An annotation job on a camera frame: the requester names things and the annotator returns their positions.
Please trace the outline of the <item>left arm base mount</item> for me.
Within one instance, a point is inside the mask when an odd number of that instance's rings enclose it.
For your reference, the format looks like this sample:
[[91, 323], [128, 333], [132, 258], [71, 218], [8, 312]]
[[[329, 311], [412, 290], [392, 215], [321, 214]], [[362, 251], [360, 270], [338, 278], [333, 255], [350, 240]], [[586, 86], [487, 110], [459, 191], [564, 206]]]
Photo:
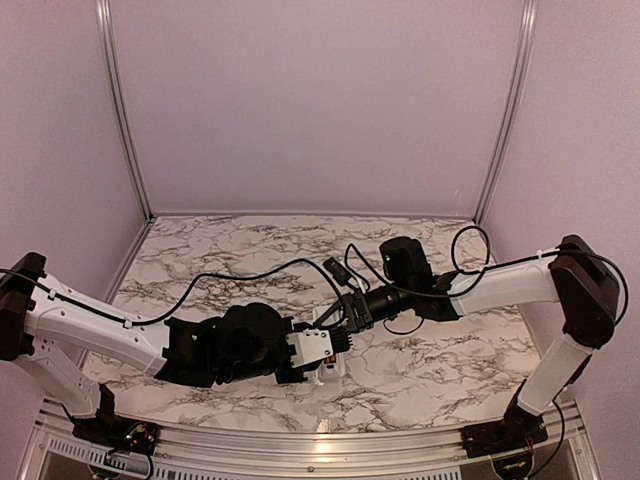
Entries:
[[115, 451], [152, 456], [155, 452], [159, 425], [115, 413], [115, 395], [104, 384], [99, 385], [99, 405], [88, 418], [70, 416], [77, 438], [109, 447]]

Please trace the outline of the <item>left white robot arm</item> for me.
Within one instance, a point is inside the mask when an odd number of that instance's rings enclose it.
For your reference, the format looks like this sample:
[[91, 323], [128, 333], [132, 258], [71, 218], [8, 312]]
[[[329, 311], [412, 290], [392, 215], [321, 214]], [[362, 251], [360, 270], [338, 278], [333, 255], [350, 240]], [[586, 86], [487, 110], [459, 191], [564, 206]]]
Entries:
[[118, 360], [159, 381], [192, 388], [272, 375], [305, 380], [335, 353], [327, 330], [294, 324], [262, 303], [200, 322], [170, 313], [144, 319], [80, 294], [30, 252], [1, 272], [1, 358], [42, 378], [46, 389], [106, 445], [125, 438], [114, 396], [54, 351], [60, 342]]

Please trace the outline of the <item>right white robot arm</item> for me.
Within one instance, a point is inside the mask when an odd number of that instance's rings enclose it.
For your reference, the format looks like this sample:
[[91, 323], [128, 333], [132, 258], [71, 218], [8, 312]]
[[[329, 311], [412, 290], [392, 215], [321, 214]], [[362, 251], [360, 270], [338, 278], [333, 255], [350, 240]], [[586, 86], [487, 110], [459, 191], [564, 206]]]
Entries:
[[357, 333], [406, 310], [423, 320], [447, 322], [504, 306], [560, 304], [561, 335], [496, 425], [495, 438], [506, 448], [519, 446], [533, 433], [534, 420], [581, 375], [593, 352], [611, 340], [628, 309], [629, 287], [621, 270], [578, 235], [533, 256], [442, 275], [432, 272], [416, 239], [388, 240], [380, 254], [382, 286], [343, 295], [324, 312], [315, 312], [315, 325], [335, 319]]

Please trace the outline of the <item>white remote control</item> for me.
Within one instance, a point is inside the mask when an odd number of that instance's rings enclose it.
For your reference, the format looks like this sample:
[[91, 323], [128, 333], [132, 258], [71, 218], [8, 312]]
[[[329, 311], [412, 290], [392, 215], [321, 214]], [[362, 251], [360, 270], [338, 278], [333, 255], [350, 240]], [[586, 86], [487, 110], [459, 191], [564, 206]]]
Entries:
[[308, 377], [317, 385], [338, 383], [346, 374], [345, 354], [334, 354], [337, 358], [335, 365], [326, 365], [324, 361], [317, 370], [310, 372]]

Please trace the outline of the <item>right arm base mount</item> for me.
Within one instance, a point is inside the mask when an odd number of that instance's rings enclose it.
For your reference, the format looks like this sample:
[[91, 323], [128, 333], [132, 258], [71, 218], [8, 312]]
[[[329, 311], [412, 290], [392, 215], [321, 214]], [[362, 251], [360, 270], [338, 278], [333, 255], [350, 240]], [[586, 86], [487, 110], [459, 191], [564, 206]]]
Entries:
[[462, 447], [469, 458], [532, 447], [549, 438], [543, 423], [541, 415], [523, 410], [513, 399], [500, 420], [463, 427]]

